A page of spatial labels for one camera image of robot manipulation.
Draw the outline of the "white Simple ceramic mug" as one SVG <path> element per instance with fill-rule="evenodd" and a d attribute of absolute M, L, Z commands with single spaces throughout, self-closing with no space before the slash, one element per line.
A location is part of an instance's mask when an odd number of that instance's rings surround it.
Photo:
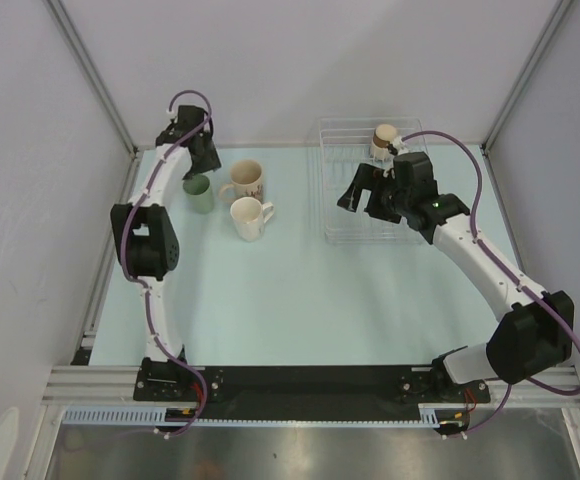
<path fill-rule="evenodd" d="M 259 240 L 266 223 L 275 213 L 271 202 L 261 203 L 254 197 L 242 197 L 235 200 L 230 207 L 230 215 L 239 237 L 247 242 Z"/>

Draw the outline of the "cream painted ceramic mug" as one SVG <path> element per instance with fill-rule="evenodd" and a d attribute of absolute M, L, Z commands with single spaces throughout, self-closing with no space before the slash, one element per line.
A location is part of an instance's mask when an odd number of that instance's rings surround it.
<path fill-rule="evenodd" d="M 218 198 L 227 204 L 242 197 L 252 197 L 264 202 L 263 167 L 252 159 L 236 162 L 230 169 L 230 181 L 218 192 Z"/>

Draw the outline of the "green tumbler cup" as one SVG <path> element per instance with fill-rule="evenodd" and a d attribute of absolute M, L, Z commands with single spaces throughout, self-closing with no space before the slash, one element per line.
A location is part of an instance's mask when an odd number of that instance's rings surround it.
<path fill-rule="evenodd" d="M 183 190 L 194 212 L 205 215 L 214 209 L 214 195 L 207 176 L 196 175 L 184 180 Z"/>

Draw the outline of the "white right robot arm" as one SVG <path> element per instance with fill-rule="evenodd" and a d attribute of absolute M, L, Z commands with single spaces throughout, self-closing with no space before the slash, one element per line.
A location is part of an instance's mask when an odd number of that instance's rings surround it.
<path fill-rule="evenodd" d="M 498 378 L 514 385 L 570 359 L 574 303 L 527 278 L 478 232 L 469 208 L 441 194 L 424 152 L 398 155 L 389 169 L 361 163 L 338 207 L 355 212 L 361 196 L 370 217 L 407 226 L 452 260 L 483 296 L 498 325 L 484 344 L 437 357 L 433 393 L 454 401 L 470 382 Z"/>

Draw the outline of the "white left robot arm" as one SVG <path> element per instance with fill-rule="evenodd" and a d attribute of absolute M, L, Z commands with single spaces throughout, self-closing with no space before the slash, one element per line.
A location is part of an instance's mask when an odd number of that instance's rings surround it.
<path fill-rule="evenodd" d="M 211 110 L 169 109 L 155 144 L 155 160 L 139 191 L 112 206 L 116 255 L 125 278 L 137 285 L 146 316 L 146 349 L 135 380 L 136 401 L 185 401 L 201 382 L 183 365 L 185 347 L 168 314 L 167 297 L 181 253 L 169 209 L 186 179 L 221 167 L 214 148 Z"/>

